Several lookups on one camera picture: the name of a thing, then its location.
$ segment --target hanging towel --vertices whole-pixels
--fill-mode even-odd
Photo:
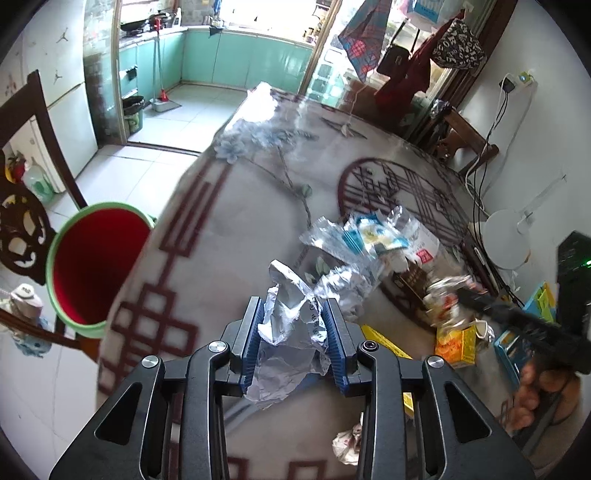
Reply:
[[[357,77],[363,83],[382,54],[392,0],[365,0],[345,29],[338,35]]]

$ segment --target yellow box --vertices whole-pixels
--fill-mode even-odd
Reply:
[[[437,329],[435,355],[444,358],[454,368],[476,363],[476,326],[465,330],[452,330],[445,334]]]
[[[367,340],[374,340],[375,342],[378,342],[381,345],[384,345],[386,348],[392,350],[394,352],[394,355],[401,356],[403,358],[410,358],[412,360],[412,358],[409,355],[407,355],[403,350],[398,348],[390,340],[388,340],[384,335],[382,335],[378,331],[374,330],[369,325],[363,325],[361,327],[361,331],[363,332],[363,334],[365,335],[365,338]],[[411,417],[413,419],[414,418],[413,396],[410,393],[403,393],[402,400],[404,401],[404,411],[406,412],[406,414],[409,417]]]

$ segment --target teal cabinet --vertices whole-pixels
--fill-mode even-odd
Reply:
[[[158,53],[155,52],[154,40],[138,44],[138,92],[146,101],[154,97],[154,59],[156,60],[156,94],[160,92],[160,73],[158,71]]]
[[[125,72],[126,70],[132,69],[138,63],[138,49],[136,45],[124,48],[119,51],[119,72]],[[130,80],[129,76],[126,75],[121,78],[119,76],[119,85],[121,87],[121,96],[127,95],[133,89],[138,87],[137,77]]]
[[[285,60],[285,76],[280,86],[286,92],[297,93],[300,89],[308,62],[312,55],[312,49],[294,45]]]
[[[184,33],[166,35],[161,38],[160,43],[163,48],[162,76],[164,88],[168,90],[181,81]]]
[[[285,64],[292,48],[291,43],[273,38],[257,38],[246,79],[246,88],[254,88],[261,82],[281,88],[285,76]]]
[[[217,47],[223,34],[209,36],[208,30],[189,30],[185,34],[182,78],[186,82],[213,83]]]
[[[275,88],[297,93],[312,50],[273,38],[258,37],[252,53],[246,88],[267,82]]]
[[[251,55],[258,39],[252,35],[226,32],[218,36],[220,40],[212,83],[244,88],[252,61]]]

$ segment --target trash can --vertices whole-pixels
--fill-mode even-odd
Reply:
[[[129,125],[129,134],[142,130],[144,126],[144,97],[134,95],[123,99],[123,118]]]
[[[54,237],[47,291],[62,321],[89,338],[105,334],[107,315],[154,222],[131,205],[105,202],[80,210]]]

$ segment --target white cable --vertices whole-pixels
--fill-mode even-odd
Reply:
[[[480,152],[480,154],[476,157],[476,159],[474,160],[474,162],[472,163],[472,165],[470,166],[470,168],[468,169],[468,171],[466,172],[466,177],[464,177],[464,186],[468,192],[468,195],[470,195],[470,197],[472,198],[472,200],[474,201],[474,203],[476,203],[478,205],[478,208],[480,210],[482,210],[482,212],[488,216],[488,213],[486,212],[486,210],[484,209],[484,205],[482,204],[482,201],[480,199],[478,199],[478,201],[476,200],[476,198],[474,197],[474,195],[470,192],[470,188],[468,187],[468,177],[472,174],[472,172],[476,169],[476,165],[478,165],[478,162],[480,160],[480,158],[482,158],[482,156],[484,155],[484,152],[486,151],[486,149],[489,146],[489,139],[492,135],[492,133],[494,132],[495,128],[498,127],[501,122],[499,121],[497,123],[497,119],[499,117],[499,114],[501,113],[501,99],[503,98],[503,93],[505,93],[504,88],[502,87],[505,84],[505,80],[507,79],[507,77],[510,75],[510,73],[505,73],[505,76],[503,77],[502,81],[501,81],[501,91],[499,92],[499,100],[496,103],[496,114],[493,117],[492,120],[492,125],[490,130],[488,131],[486,138],[485,138],[485,143],[484,143],[484,147],[482,148],[482,152]]]

